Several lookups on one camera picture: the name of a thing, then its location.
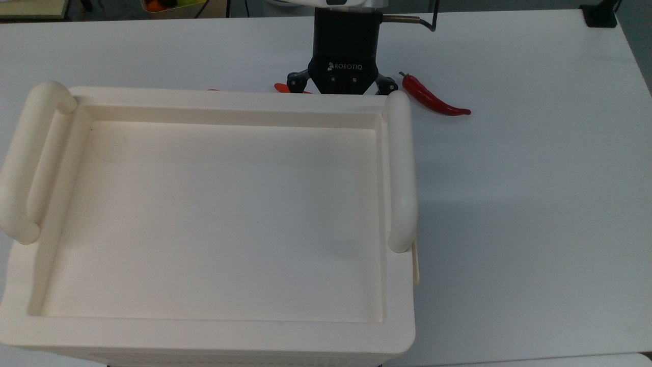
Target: white tray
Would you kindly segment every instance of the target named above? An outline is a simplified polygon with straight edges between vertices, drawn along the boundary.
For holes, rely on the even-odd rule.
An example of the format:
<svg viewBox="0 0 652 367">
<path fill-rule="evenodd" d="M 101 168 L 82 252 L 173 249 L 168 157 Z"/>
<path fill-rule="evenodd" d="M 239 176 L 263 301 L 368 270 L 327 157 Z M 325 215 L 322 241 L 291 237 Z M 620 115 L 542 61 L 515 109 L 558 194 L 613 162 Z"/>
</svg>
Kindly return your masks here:
<svg viewBox="0 0 652 367">
<path fill-rule="evenodd" d="M 27 244 L 4 343 L 129 366 L 375 366 L 411 345 L 403 93 L 70 92 L 31 92 L 3 167 L 0 225 Z"/>
</svg>

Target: table surface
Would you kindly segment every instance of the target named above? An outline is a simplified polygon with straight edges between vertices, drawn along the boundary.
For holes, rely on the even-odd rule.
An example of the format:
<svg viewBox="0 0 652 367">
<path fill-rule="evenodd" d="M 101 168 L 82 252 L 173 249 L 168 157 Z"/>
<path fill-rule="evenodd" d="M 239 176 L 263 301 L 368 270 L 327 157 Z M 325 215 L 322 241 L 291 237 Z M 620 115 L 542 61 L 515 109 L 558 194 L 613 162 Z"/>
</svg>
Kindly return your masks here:
<svg viewBox="0 0 652 367">
<path fill-rule="evenodd" d="M 0 3 L 0 19 L 63 19 L 70 0 L 11 0 Z"/>
<path fill-rule="evenodd" d="M 311 18 L 0 34 L 0 158 L 39 81 L 272 91 L 312 49 Z M 417 339 L 390 365 L 652 350 L 652 99 L 622 30 L 587 28 L 577 10 L 446 13 L 434 34 L 384 24 L 378 66 L 473 111 L 413 105 Z"/>
</svg>

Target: floor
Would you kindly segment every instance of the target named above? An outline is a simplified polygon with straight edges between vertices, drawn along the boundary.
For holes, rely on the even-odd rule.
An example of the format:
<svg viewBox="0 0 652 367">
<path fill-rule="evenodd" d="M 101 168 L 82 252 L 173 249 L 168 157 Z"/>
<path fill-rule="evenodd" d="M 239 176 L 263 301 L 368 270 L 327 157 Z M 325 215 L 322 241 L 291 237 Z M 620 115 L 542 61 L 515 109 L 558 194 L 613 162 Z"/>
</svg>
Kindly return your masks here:
<svg viewBox="0 0 652 367">
<path fill-rule="evenodd" d="M 140 0 L 91 0 L 92 11 L 86 11 L 80 0 L 70 0 L 68 19 L 78 21 L 139 20 L 147 19 Z M 233 0 L 231 16 L 309 16 L 308 7 L 279 7 L 266 0 Z M 386 12 L 427 12 L 429 0 L 390 0 Z M 597 0 L 443 0 L 440 11 L 495 11 L 577 8 L 583 3 L 597 3 Z M 641 72 L 652 90 L 652 0 L 625 1 L 619 9 L 618 18 L 627 40 L 634 52 Z"/>
</svg>

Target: robotiq logo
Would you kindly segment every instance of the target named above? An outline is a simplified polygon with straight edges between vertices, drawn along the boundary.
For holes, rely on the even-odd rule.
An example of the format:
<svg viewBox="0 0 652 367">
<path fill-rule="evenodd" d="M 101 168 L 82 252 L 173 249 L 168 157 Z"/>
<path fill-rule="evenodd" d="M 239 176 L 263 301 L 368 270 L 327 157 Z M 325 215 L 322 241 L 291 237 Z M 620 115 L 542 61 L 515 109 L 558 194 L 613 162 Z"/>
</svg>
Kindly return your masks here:
<svg viewBox="0 0 652 367">
<path fill-rule="evenodd" d="M 336 63 L 328 63 L 328 71 L 331 71 L 333 69 L 340 69 L 340 70 L 362 70 L 363 66 L 360 64 L 336 64 Z"/>
</svg>

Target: black cable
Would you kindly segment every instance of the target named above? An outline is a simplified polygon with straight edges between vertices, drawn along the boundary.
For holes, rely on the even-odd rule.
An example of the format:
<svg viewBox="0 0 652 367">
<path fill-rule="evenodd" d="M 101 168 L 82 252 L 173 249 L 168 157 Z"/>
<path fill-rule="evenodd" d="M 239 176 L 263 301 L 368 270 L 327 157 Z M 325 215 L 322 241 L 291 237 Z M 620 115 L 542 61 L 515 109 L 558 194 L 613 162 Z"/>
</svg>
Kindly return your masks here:
<svg viewBox="0 0 652 367">
<path fill-rule="evenodd" d="M 204 5 L 202 5 L 202 6 L 201 6 L 201 9 L 200 9 L 200 11 L 199 11 L 199 12 L 197 12 L 197 15 L 195 15 L 195 18 L 194 18 L 194 19 L 197 19 L 197 18 L 199 18 L 199 17 L 200 17 L 200 15 L 201 15 L 201 12 L 203 12 L 203 10 L 204 10 L 204 8 L 206 8 L 206 5 L 208 5 L 208 2 L 209 2 L 209 1 L 210 1 L 210 0 L 206 0 L 206 1 L 204 2 Z"/>
<path fill-rule="evenodd" d="M 424 25 L 426 28 L 428 28 L 432 32 L 434 32 L 435 29 L 437 29 L 437 14 L 439 14 L 439 1 L 440 0 L 435 1 L 435 9 L 432 12 L 432 24 L 426 22 L 423 19 L 419 20 L 419 24 Z"/>
</svg>

